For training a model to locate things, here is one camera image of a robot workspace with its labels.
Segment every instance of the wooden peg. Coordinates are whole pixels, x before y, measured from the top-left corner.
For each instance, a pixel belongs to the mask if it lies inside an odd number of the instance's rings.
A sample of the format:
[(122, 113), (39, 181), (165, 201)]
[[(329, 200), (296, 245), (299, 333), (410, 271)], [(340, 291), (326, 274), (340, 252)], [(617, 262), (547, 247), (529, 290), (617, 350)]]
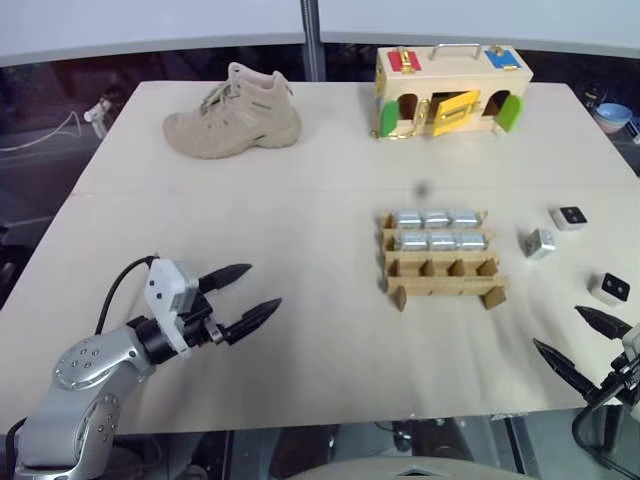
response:
[(399, 260), (394, 260), (391, 265), (387, 267), (387, 277), (397, 277), (399, 273)]
[(433, 265), (433, 260), (427, 260), (420, 267), (420, 275), (423, 277), (433, 277), (436, 273), (436, 268)]
[(478, 275), (491, 277), (498, 273), (498, 264), (494, 258), (488, 259), (478, 268)]
[(453, 265), (449, 267), (449, 275), (452, 277), (464, 277), (464, 262), (462, 260), (453, 262)]
[(493, 287), (486, 294), (482, 295), (482, 303), (487, 310), (491, 310), (493, 307), (497, 307), (503, 302), (507, 301), (507, 295), (504, 292), (504, 287)]
[(396, 288), (396, 291), (393, 293), (392, 297), (396, 303), (396, 307), (398, 307), (398, 310), (400, 310), (401, 312), (404, 311), (404, 307), (407, 304), (407, 292), (404, 287)]

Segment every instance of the boot sole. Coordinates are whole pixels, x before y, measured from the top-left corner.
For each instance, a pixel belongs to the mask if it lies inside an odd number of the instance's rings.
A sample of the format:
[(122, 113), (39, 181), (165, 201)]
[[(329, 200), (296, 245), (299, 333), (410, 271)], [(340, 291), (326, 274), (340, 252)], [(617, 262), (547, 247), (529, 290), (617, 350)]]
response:
[(288, 147), (296, 143), (298, 138), (300, 137), (300, 133), (302, 131), (302, 122), (300, 121), (300, 116), (298, 112), (294, 111), (293, 121), (291, 125), (282, 130), (278, 130), (276, 132), (270, 132), (258, 138), (254, 138), (247, 142), (238, 144), (232, 148), (227, 150), (223, 150), (221, 152), (215, 152), (212, 154), (199, 154), (195, 152), (190, 152), (186, 150), (183, 145), (182, 140), (176, 136), (173, 125), (169, 122), (165, 122), (163, 125), (164, 135), (169, 142), (169, 144), (180, 153), (184, 153), (185, 155), (189, 155), (194, 158), (201, 159), (216, 159), (216, 158), (225, 158), (231, 157), (233, 155), (238, 155), (239, 153), (244, 152), (246, 149), (250, 147), (262, 147), (262, 148), (283, 148)]

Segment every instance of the brass latch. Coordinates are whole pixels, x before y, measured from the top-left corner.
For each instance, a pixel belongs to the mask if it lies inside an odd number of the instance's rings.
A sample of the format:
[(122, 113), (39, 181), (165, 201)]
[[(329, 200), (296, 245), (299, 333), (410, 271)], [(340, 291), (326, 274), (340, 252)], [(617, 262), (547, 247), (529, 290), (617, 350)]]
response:
[(496, 54), (497, 56), (499, 56), (499, 57), (504, 56), (504, 49), (503, 49), (500, 45), (498, 45), (498, 44), (496, 44), (496, 43), (494, 43), (493, 45), (491, 45), (491, 46), (489, 47), (489, 50), (490, 50), (490, 51), (492, 51), (493, 53), (495, 53), (495, 54)]
[(416, 69), (413, 68), (411, 59), (409, 58), (409, 50), (398, 47), (398, 53), (400, 54), (400, 61), (402, 62), (402, 73), (415, 73)]

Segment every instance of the white cube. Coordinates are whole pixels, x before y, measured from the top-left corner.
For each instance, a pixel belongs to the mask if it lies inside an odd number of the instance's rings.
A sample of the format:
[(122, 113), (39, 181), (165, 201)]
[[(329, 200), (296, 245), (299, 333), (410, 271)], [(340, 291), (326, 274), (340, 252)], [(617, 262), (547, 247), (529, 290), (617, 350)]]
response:
[(560, 207), (551, 212), (551, 217), (560, 230), (578, 230), (587, 224), (587, 217), (578, 207)]
[(596, 284), (589, 291), (598, 300), (614, 307), (627, 301), (630, 290), (631, 285), (627, 282), (615, 275), (605, 273), (598, 277)]

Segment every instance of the metal cylinder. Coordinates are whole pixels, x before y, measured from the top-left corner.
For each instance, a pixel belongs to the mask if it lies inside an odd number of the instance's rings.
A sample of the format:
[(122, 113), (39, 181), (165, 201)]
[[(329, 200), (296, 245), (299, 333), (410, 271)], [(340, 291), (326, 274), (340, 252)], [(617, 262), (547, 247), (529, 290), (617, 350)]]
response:
[(422, 228), (422, 217), (418, 210), (398, 210), (393, 218), (396, 228)]
[(451, 223), (451, 216), (448, 210), (424, 210), (422, 221), (424, 228), (445, 228)]
[(428, 250), (429, 239), (422, 232), (398, 232), (396, 233), (396, 250), (422, 251)]
[(453, 233), (430, 233), (429, 249), (435, 251), (455, 250), (458, 248), (456, 238)]
[(480, 226), (480, 218), (474, 210), (457, 209), (451, 214), (453, 228), (476, 228)]
[(456, 239), (459, 250), (486, 250), (488, 246), (482, 233), (458, 233)]

